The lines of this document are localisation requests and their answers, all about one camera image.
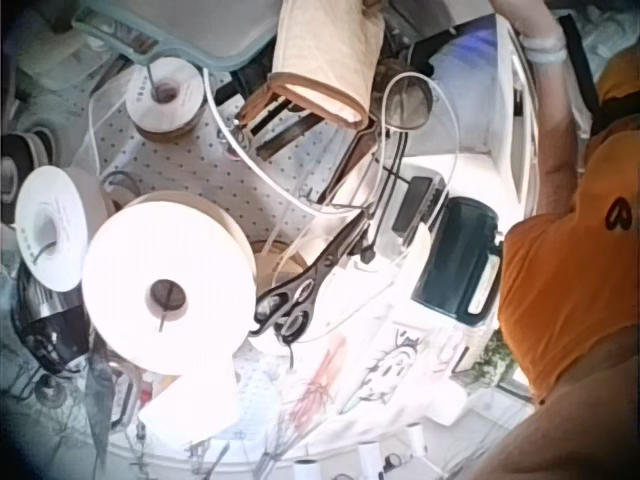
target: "white tape roll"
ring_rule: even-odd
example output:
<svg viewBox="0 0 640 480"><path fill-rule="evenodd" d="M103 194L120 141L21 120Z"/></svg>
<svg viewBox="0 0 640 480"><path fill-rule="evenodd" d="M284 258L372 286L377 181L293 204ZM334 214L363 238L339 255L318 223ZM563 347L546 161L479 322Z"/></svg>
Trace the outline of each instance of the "white tape roll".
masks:
<svg viewBox="0 0 640 480"><path fill-rule="evenodd" d="M407 425L407 433L411 440L411 453L417 457L424 457L427 453L427 444L424 440L424 427L421 423Z"/></svg>
<svg viewBox="0 0 640 480"><path fill-rule="evenodd" d="M253 258L253 252L251 250L249 240L247 240L247 237L240 228L240 225L238 225L236 221L231 218L231 215L229 215L227 212L202 197L197 197L186 192L175 192L169 190L149 193L134 200L129 204L129 206L148 202L179 203L181 205L186 205L187 207L195 208L196 210L199 210L205 215L213 218L216 222L222 225L222 227L229 233L229 235L231 235L233 239L238 243L238 246L247 259L249 268L251 268L251 272L255 280L256 262Z"/></svg>
<svg viewBox="0 0 640 480"><path fill-rule="evenodd" d="M322 480L320 462L315 460L298 460L293 462L294 480Z"/></svg>
<svg viewBox="0 0 640 480"><path fill-rule="evenodd" d="M151 64L156 87L152 97L147 69L137 66L129 83L126 106L129 117L142 130L167 133L184 127L198 113L204 98L200 72L189 62L165 57Z"/></svg>
<svg viewBox="0 0 640 480"><path fill-rule="evenodd" d="M201 211L169 202L130 205L107 220L87 254L82 292L117 353L166 375L227 360L255 309L252 272L234 238Z"/></svg>
<svg viewBox="0 0 640 480"><path fill-rule="evenodd" d="M363 480L378 480L383 476L383 460L378 442L363 442L358 445L360 468Z"/></svg>
<svg viewBox="0 0 640 480"><path fill-rule="evenodd" d="M27 267L51 290L76 287L89 243L106 219L97 178L76 168L36 169L16 205L18 244Z"/></svg>

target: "printed drawing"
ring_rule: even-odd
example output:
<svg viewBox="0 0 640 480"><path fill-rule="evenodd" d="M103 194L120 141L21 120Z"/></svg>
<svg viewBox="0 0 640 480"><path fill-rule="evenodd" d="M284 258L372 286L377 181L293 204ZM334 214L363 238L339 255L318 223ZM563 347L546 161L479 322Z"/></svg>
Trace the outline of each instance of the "printed drawing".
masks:
<svg viewBox="0 0 640 480"><path fill-rule="evenodd" d="M419 353L424 331L410 330L401 326L395 328L395 345L367 369L367 374L358 389L342 409L342 414L353 410L361 402L389 403L396 389L411 369Z"/></svg>

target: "tape roll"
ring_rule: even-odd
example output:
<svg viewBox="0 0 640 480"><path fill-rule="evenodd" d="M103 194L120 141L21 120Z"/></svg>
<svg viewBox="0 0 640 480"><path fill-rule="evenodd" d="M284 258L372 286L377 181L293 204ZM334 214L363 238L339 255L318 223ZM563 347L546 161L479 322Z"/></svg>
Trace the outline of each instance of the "tape roll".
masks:
<svg viewBox="0 0 640 480"><path fill-rule="evenodd" d="M165 141L195 127L204 111L200 72L179 58L156 60L150 67L154 94L146 68L136 68L125 102L140 134L153 141Z"/></svg>
<svg viewBox="0 0 640 480"><path fill-rule="evenodd" d="M179 203L187 207L195 208L196 210L213 218L216 222L222 225L222 227L229 233L229 235L231 235L237 242L238 246L242 250L242 253L247 259L247 263L249 264L249 268L251 269L254 280L256 279L256 262L253 257L253 251L251 250L249 240L247 240L247 237L245 236L240 226L235 222L235 220L231 218L231 216L220 207L202 197L197 197L186 192L176 192L169 190L153 192L144 195L131 202L130 206L148 202Z"/></svg>
<svg viewBox="0 0 640 480"><path fill-rule="evenodd" d="M0 162L2 223L12 225L15 222L18 192L35 168L31 145L27 139L19 134L3 135Z"/></svg>
<svg viewBox="0 0 640 480"><path fill-rule="evenodd" d="M31 133L35 135L47 152L47 164L52 165L57 157L56 142L53 136L53 132L46 127L36 127Z"/></svg>
<svg viewBox="0 0 640 480"><path fill-rule="evenodd" d="M51 290L76 287L89 243L107 216L97 178L77 168L38 168L24 182L16 206L27 267Z"/></svg>
<svg viewBox="0 0 640 480"><path fill-rule="evenodd" d="M164 201L107 220L85 259L82 292L105 341L165 375L228 360L255 309L252 272L235 239L201 211Z"/></svg>
<svg viewBox="0 0 640 480"><path fill-rule="evenodd" d="M44 144L34 133L25 133L23 134L29 146L31 148L31 154L33 156L33 164L35 168L44 167L45 165L50 165L49 155L47 154L47 149L44 147Z"/></svg>

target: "pegboard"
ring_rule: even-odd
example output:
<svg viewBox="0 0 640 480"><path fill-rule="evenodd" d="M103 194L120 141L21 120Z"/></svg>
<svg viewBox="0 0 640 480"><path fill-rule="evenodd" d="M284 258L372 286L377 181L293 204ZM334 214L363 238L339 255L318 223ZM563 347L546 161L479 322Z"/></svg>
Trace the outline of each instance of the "pegboard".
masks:
<svg viewBox="0 0 640 480"><path fill-rule="evenodd" d="M212 76L215 85L227 81L228 74ZM242 98L236 96L220 108L229 125L242 103ZM252 150L301 116L281 114L250 140ZM287 192L315 198L327 185L353 135L323 122L268 161L249 153ZM226 153L208 106L193 132L160 144L140 136L122 104L97 129L95 139L103 175L124 170L137 180L143 193L182 190L207 198L238 222L249 241L265 240L284 215L277 238L291 242L313 219L313 215L290 205L242 160ZM88 163L85 169L95 170L94 159L82 160Z"/></svg>

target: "large paper roll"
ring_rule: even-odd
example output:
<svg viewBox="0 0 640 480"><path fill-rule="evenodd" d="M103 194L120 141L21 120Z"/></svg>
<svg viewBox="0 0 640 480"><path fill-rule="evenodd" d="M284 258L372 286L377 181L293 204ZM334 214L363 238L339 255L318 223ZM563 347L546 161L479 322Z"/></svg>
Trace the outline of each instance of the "large paper roll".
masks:
<svg viewBox="0 0 640 480"><path fill-rule="evenodd" d="M238 243L238 246L242 250L242 253L244 253L247 262L249 263L249 268L251 268L253 278L256 278L256 262L253 257L253 251L251 250L249 240L247 240L247 237L240 228L240 225L238 225L236 221L231 218L231 215L222 210L220 207L214 205L213 203L205 200L202 197L197 197L191 193L171 190L149 193L134 200L130 203L129 206L148 202L179 203L187 207L195 208L196 210L213 218L216 222L222 225L222 227L229 233L229 235L231 235L233 239Z"/></svg>
<svg viewBox="0 0 640 480"><path fill-rule="evenodd" d="M252 328L255 283L242 249L182 204L138 203L111 217L87 254L82 291L107 343L166 375L228 361Z"/></svg>
<svg viewBox="0 0 640 480"><path fill-rule="evenodd" d="M97 178L76 168L40 167L16 206L16 231L27 267L45 287L76 287L89 243L108 212Z"/></svg>

